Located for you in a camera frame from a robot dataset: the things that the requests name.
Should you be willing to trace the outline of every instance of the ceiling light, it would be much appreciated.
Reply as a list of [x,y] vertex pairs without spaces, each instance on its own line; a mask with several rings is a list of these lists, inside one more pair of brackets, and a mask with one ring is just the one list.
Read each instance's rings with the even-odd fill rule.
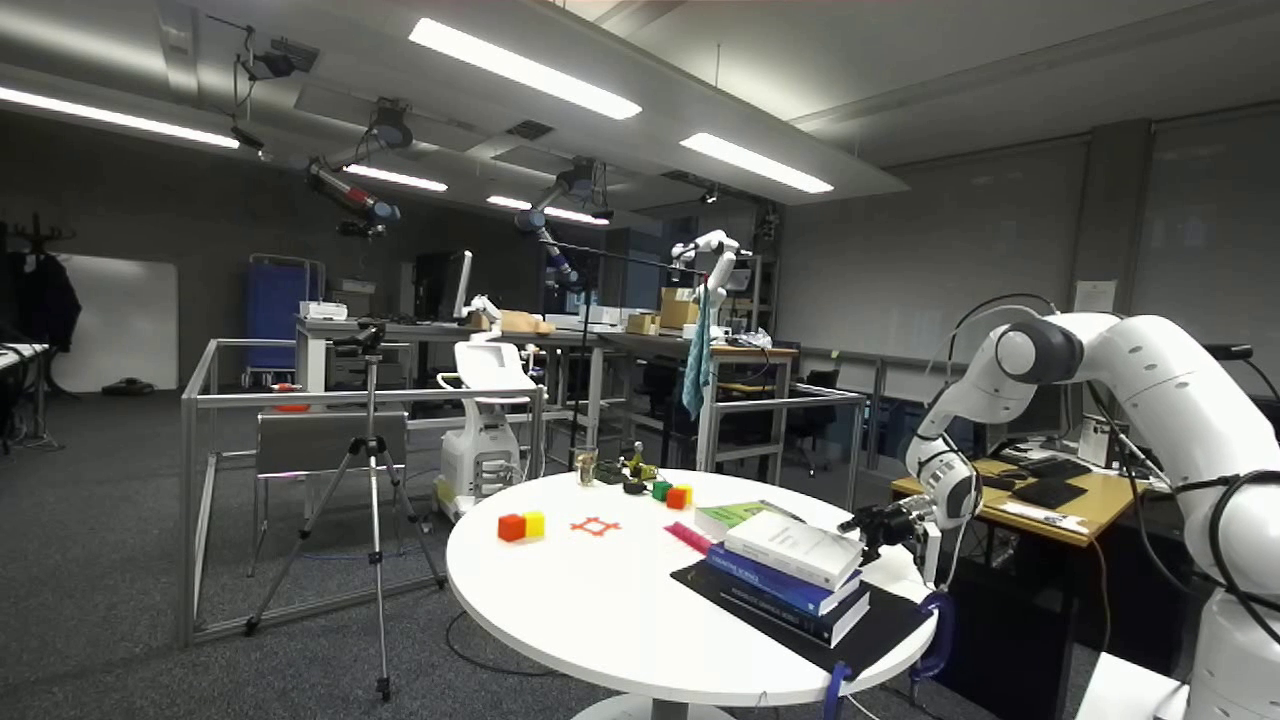
[[165,126],[165,120],[127,117],[127,111],[108,111],[108,108],[91,108],[91,104],[56,102],[56,95],[38,95],[38,91],[20,91],[20,90],[6,90],[6,83],[0,83],[0,104],[26,104],[26,108],[56,111],[56,117],[82,117],[82,120],[97,120],[97,126],[187,139],[187,146],[242,147],[235,137],[202,134],[202,128]]
[[[519,209],[519,213],[534,209],[528,202],[516,202],[516,198],[487,198],[487,206]],[[608,224],[604,218],[588,218],[588,213],[571,213],[571,209],[545,209],[545,213],[555,218],[555,220],[567,220],[567,224]]]
[[719,137],[714,137],[714,134],[693,134],[693,137],[684,137],[682,146],[693,147],[693,151],[716,155],[716,161],[723,161],[723,164],[737,164],[737,169],[744,169],[744,171],[767,178],[767,182],[777,182],[777,183],[789,183],[789,187],[795,187],[795,192],[810,192],[810,198],[832,192],[830,182],[810,178],[810,171],[795,171],[792,164],[779,164],[779,161],[762,155],[762,151],[753,151],[753,147],[730,146],[730,139],[719,139]]
[[588,79],[576,79],[576,77],[563,77],[540,59],[528,59],[519,52],[510,52],[510,50],[497,50],[481,36],[470,36],[470,33],[455,33],[450,24],[438,24],[438,22],[415,22],[412,33],[409,33],[412,44],[426,44],[434,52],[444,52],[452,59],[465,59],[465,64],[476,64],[492,77],[506,77],[506,79],[516,79],[516,83],[528,83],[538,91],[547,91],[547,95],[562,95],[567,104],[581,104],[588,111],[600,111],[600,117],[613,117],[613,120],[627,120],[641,111],[641,104],[608,91],[608,90],[596,90]]
[[369,182],[383,182],[383,183],[421,187],[421,192],[450,192],[450,183],[441,183],[441,182],[429,182],[429,178],[404,178],[404,171],[383,171],[383,169],[371,169],[371,164],[349,164],[343,171],[351,171],[351,178],[369,178]]

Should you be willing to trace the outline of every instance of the yellow object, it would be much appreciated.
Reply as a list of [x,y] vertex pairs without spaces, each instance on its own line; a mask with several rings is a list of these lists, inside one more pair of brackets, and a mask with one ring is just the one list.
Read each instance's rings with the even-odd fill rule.
[[627,335],[658,335],[658,332],[660,332],[658,311],[627,318]]
[[547,326],[545,318],[534,318],[534,311],[502,311],[502,332],[506,335],[547,335],[555,332],[555,326]]
[[684,326],[696,326],[696,299],[693,287],[660,287],[660,330],[684,332]]
[[547,517],[524,512],[524,542],[545,542],[545,535],[547,535]]

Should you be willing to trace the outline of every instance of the small red block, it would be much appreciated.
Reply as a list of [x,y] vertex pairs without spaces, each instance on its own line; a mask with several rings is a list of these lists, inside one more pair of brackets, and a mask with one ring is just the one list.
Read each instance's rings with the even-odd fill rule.
[[689,504],[693,504],[693,489],[689,485],[667,489],[667,507],[689,507]]
[[497,535],[510,546],[524,542],[524,517],[519,512],[502,517]]

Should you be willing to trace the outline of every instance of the book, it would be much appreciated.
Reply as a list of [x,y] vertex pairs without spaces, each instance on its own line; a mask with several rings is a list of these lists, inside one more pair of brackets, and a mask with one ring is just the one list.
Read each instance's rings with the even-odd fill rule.
[[777,507],[762,507],[730,529],[723,549],[830,594],[865,569],[859,535],[839,535]]
[[859,588],[859,578],[853,578],[839,588],[819,588],[799,578],[789,578],[779,569],[757,564],[723,546],[714,546],[704,564],[716,573],[719,583],[733,583],[741,594],[757,594],[771,606],[785,606],[799,616],[830,616],[844,596]]
[[865,583],[853,596],[844,596],[832,616],[795,616],[762,596],[744,596],[737,583],[719,583],[719,600],[733,608],[744,608],[767,629],[785,629],[789,635],[799,635],[824,648],[838,648],[873,608],[873,594]]
[[702,507],[693,512],[693,524],[696,524],[704,535],[723,542],[737,524],[753,522],[753,517],[765,512],[765,507],[785,512],[785,507],[777,507],[777,504],[767,504],[767,499],[702,504]]

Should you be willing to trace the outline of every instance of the box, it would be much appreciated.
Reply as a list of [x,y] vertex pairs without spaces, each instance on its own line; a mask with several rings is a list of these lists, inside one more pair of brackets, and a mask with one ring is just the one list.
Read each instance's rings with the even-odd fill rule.
[[660,287],[660,330],[684,332],[684,326],[696,326],[693,287]]
[[502,335],[553,335],[555,326],[534,311],[502,311]]
[[658,335],[658,332],[660,332],[660,318],[658,311],[627,318],[627,335]]

